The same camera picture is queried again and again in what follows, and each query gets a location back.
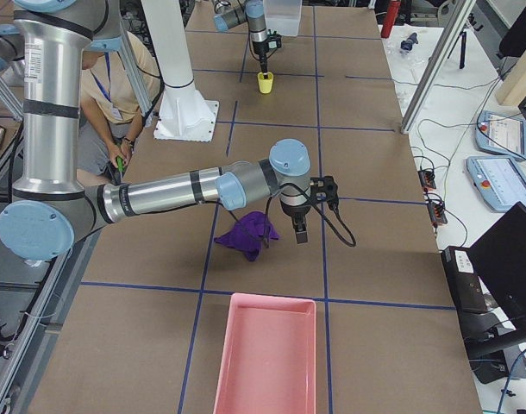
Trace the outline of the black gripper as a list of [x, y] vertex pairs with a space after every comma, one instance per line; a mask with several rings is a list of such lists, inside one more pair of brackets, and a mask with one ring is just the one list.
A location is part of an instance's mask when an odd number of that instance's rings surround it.
[[254, 56], [257, 57], [257, 60], [260, 63], [260, 74], [263, 79], [269, 79], [269, 72], [267, 67], [267, 32], [265, 29], [262, 29], [260, 31], [251, 31], [250, 32], [250, 40], [252, 43], [252, 48], [254, 52]]
[[297, 244], [308, 242], [306, 215], [310, 211], [308, 195], [303, 190], [282, 189], [279, 195], [283, 212], [291, 218]]

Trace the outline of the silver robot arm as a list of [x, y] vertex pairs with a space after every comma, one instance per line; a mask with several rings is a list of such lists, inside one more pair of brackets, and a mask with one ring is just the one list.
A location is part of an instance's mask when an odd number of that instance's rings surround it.
[[24, 161], [12, 202], [0, 213], [0, 240], [28, 260], [51, 260], [124, 217], [218, 201], [236, 210], [280, 199], [300, 228], [316, 181], [306, 146], [284, 139], [266, 159], [195, 170], [139, 184], [82, 186], [77, 179], [79, 83], [87, 47], [125, 41], [119, 5], [105, 1], [18, 1], [25, 40]]
[[252, 49], [260, 63], [263, 79], [269, 79], [267, 54], [270, 50], [270, 35], [266, 27], [262, 1], [213, 1], [213, 21], [216, 30], [226, 32], [246, 23]]

